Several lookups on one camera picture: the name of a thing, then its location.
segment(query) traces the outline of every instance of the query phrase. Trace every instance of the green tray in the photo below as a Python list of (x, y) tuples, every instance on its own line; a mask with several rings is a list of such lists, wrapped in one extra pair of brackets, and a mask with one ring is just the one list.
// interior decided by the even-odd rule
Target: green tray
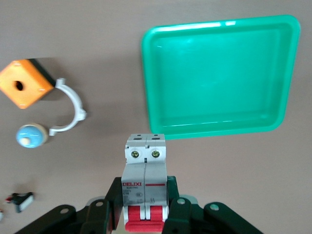
[(293, 16), (150, 29), (142, 56), (152, 133), (177, 139), (278, 127), (299, 34)]

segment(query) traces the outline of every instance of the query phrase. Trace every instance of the red stripe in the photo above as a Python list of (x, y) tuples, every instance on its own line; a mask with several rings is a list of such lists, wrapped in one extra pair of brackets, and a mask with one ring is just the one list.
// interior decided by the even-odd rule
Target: red stripe
[(165, 186), (165, 184), (145, 184), (145, 186)]

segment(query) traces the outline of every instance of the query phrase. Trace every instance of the white circuit breaker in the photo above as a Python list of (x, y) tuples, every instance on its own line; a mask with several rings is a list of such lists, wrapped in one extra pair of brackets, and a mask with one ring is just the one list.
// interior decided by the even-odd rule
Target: white circuit breaker
[(151, 206), (162, 206), (168, 217), (166, 142), (164, 134), (132, 134), (125, 146), (126, 166), (122, 174), (125, 224), (128, 206), (140, 207), (140, 219), (151, 219)]

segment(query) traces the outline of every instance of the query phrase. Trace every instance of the gray table surface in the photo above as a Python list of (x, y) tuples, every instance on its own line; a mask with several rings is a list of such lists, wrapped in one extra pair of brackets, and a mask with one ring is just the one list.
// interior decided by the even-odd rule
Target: gray table surface
[[(283, 14), (302, 27), (283, 124), (266, 133), (167, 141), (167, 170), (201, 206), (223, 202), (266, 234), (312, 233), (311, 9), (309, 0), (1, 0), (0, 70), (15, 59), (41, 58), (55, 78), (67, 78), (88, 118), (25, 149), (15, 141), (20, 126), (66, 124), (72, 104), (54, 90), (21, 110), (0, 92), (0, 233), (14, 233), (60, 204), (79, 210), (122, 175), (128, 136), (150, 132), (140, 52), (145, 31)], [(27, 191), (36, 201), (23, 213), (3, 204)]]

